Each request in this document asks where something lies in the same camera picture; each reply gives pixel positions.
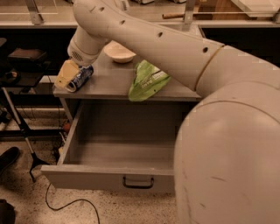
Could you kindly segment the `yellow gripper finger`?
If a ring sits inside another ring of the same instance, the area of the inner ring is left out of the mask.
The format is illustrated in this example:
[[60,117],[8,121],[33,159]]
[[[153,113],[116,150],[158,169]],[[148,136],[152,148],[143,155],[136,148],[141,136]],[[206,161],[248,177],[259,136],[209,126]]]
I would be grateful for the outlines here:
[[54,86],[56,88],[65,88],[78,72],[79,67],[74,61],[71,59],[65,60],[56,77]]

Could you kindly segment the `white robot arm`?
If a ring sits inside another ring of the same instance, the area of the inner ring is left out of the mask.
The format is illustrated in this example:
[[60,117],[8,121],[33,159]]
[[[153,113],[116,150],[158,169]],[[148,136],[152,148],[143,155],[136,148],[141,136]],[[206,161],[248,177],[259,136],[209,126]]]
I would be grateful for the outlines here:
[[174,151],[181,224],[280,224],[280,69],[231,46],[131,16],[120,0],[74,0],[68,55],[110,41],[201,96]]

